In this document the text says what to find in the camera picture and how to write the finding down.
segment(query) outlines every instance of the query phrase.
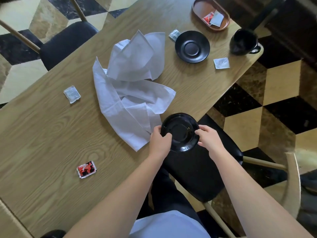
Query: hand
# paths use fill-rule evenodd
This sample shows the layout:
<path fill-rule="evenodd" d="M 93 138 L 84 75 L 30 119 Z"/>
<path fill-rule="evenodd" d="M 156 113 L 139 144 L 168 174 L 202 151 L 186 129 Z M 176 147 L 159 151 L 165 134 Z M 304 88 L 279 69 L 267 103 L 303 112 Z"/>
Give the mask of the hand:
<path fill-rule="evenodd" d="M 150 138 L 149 156 L 165 159 L 171 150 L 172 134 L 167 133 L 164 137 L 161 136 L 161 126 L 155 126 Z"/>
<path fill-rule="evenodd" d="M 195 131 L 199 135 L 198 145 L 205 147 L 209 151 L 209 156 L 213 159 L 215 156 L 226 151 L 222 141 L 216 130 L 207 125 L 199 125 L 199 129 Z"/>

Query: forearm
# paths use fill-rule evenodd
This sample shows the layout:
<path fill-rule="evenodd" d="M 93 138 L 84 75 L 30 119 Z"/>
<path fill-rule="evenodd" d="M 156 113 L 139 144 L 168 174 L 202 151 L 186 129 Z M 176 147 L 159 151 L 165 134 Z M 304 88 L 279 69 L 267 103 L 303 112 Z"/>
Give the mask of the forearm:
<path fill-rule="evenodd" d="M 312 237 L 227 151 L 213 160 L 247 237 Z"/>
<path fill-rule="evenodd" d="M 161 158 L 145 159 L 124 182 L 73 226 L 65 238 L 128 237 L 162 163 Z"/>

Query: chair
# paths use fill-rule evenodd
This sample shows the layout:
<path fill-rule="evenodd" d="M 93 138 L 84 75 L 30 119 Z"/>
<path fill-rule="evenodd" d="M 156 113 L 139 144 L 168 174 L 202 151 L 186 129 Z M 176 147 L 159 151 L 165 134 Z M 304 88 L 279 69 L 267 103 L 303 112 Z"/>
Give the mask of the chair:
<path fill-rule="evenodd" d="M 71 2 L 80 16 L 81 21 L 66 27 L 48 42 L 44 43 L 41 48 L 1 20 L 0 25 L 24 44 L 39 53 L 44 66 L 49 71 L 98 32 L 93 25 L 87 22 L 77 2 L 75 0 L 71 0 Z"/>
<path fill-rule="evenodd" d="M 282 169 L 288 172 L 286 190 L 280 204 L 293 216 L 297 217 L 300 208 L 300 179 L 297 161 L 293 153 L 286 153 L 287 167 L 264 160 L 243 156 L 234 141 L 208 116 L 201 118 L 198 124 L 208 125 L 215 129 L 226 150 L 240 163 L 266 166 Z M 164 160 L 164 168 L 183 186 L 192 196 L 202 202 L 207 212 L 214 218 L 224 232 L 230 237 L 236 236 L 208 203 L 224 188 L 220 173 L 210 159 L 208 151 L 200 146 L 185 153 L 170 152 Z"/>

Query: cloth napkin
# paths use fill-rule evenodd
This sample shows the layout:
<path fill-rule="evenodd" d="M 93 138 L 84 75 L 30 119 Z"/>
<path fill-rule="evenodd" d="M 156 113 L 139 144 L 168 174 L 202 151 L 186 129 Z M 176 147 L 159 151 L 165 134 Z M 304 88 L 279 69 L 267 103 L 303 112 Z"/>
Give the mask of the cloth napkin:
<path fill-rule="evenodd" d="M 150 140 L 176 92 L 146 80 L 157 79 L 164 69 L 165 33 L 140 31 L 131 40 L 114 45 L 108 69 L 96 58 L 93 79 L 102 114 L 115 132 L 135 151 Z"/>

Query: chair seat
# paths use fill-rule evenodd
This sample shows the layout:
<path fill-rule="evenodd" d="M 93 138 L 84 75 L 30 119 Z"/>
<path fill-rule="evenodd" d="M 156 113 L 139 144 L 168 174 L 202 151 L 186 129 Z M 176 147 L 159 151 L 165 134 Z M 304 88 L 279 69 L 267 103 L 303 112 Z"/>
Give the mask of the chair seat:
<path fill-rule="evenodd" d="M 243 153 L 215 121 L 205 115 L 198 124 L 208 125 L 215 129 L 226 150 L 242 164 Z M 201 202 L 212 200 L 224 188 L 216 164 L 209 157 L 207 149 L 199 145 L 184 153 L 171 151 L 163 165 L 192 196 Z"/>
<path fill-rule="evenodd" d="M 51 70 L 97 32 L 89 22 L 79 21 L 53 36 L 40 50 L 40 57 L 46 69 Z"/>

